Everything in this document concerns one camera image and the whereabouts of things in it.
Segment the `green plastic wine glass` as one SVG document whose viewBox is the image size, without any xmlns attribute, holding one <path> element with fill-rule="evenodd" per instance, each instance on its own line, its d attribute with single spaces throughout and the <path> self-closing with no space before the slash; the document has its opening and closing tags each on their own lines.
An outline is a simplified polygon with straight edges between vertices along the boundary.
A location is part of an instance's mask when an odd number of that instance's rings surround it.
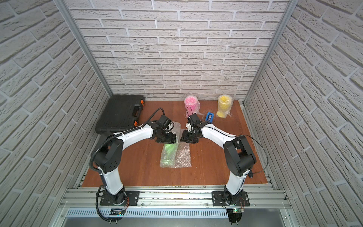
<svg viewBox="0 0 363 227">
<path fill-rule="evenodd" d="M 164 145 L 160 163 L 161 167 L 171 167 L 175 165 L 175 156 L 177 149 L 178 143 Z"/>
</svg>

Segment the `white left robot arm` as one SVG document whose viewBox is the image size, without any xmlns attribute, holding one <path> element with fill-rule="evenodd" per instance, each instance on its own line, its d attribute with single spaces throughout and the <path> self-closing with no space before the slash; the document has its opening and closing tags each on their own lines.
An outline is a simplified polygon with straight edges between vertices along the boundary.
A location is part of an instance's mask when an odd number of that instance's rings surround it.
<svg viewBox="0 0 363 227">
<path fill-rule="evenodd" d="M 164 144 L 177 142 L 174 132 L 146 124 L 109 136 L 91 153 L 89 168 L 100 175 L 103 186 L 110 195 L 119 195 L 124 189 L 118 170 L 123 150 L 146 139 L 155 139 L 157 143 Z"/>
</svg>

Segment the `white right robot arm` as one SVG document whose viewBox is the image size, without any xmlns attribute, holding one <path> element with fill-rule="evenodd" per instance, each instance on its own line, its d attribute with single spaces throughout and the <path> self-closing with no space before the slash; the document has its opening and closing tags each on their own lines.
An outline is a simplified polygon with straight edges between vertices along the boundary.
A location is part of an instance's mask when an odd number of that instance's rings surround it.
<svg viewBox="0 0 363 227">
<path fill-rule="evenodd" d="M 229 134 L 209 122 L 186 124 L 181 141 L 196 144 L 200 138 L 208 139 L 224 150 L 226 164 L 230 170 L 226 191 L 235 196 L 243 190 L 243 184 L 256 164 L 257 159 L 244 135 Z"/>
</svg>

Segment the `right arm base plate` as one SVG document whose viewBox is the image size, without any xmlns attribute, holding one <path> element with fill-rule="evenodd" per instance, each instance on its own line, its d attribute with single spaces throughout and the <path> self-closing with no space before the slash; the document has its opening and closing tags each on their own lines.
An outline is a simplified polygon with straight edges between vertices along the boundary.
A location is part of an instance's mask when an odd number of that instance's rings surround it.
<svg viewBox="0 0 363 227">
<path fill-rule="evenodd" d="M 213 191 L 212 203 L 214 207 L 249 207 L 250 200 L 247 192 L 241 191 L 236 195 L 230 195 L 229 192 Z"/>
</svg>

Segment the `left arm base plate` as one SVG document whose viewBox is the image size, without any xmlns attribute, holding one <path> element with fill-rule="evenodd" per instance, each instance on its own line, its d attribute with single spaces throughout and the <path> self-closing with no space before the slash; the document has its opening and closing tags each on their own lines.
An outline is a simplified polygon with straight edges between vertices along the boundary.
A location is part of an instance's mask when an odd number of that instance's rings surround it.
<svg viewBox="0 0 363 227">
<path fill-rule="evenodd" d="M 102 193 L 101 206 L 136 206 L 139 200 L 140 191 L 120 191 L 116 195 L 110 194 L 107 190 Z"/>
</svg>

